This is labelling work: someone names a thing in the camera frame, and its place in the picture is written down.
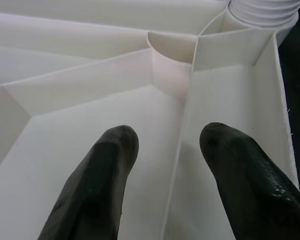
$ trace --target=corrugated white pipe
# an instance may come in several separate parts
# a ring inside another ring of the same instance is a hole
[[[239,20],[259,27],[275,28],[293,20],[300,0],[231,0],[230,12]]]

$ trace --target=white plastic tray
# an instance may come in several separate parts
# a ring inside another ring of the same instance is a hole
[[[244,131],[298,186],[277,32],[223,1],[111,2],[0,1],[0,240],[36,239],[71,172],[123,124],[140,149],[118,239],[234,239],[199,135]]]

